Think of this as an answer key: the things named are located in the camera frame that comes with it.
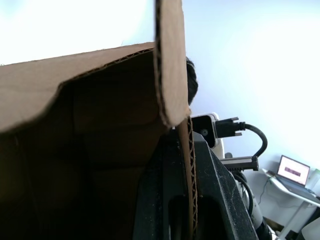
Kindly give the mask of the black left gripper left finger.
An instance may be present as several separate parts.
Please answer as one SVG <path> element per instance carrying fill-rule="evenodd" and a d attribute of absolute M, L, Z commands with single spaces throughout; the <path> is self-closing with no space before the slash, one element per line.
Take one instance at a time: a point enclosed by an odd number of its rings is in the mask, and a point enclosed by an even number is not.
<path fill-rule="evenodd" d="M 132 239 L 185 240 L 187 184 L 182 146 L 173 129 L 163 135 L 138 184 Z"/>

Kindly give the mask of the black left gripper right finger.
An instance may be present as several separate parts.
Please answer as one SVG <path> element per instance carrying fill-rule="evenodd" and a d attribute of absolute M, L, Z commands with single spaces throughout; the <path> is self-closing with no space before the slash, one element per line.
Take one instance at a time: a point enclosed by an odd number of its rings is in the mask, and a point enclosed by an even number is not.
<path fill-rule="evenodd" d="M 193 134 L 198 197 L 198 240 L 256 240 L 232 174 L 199 133 Z"/>

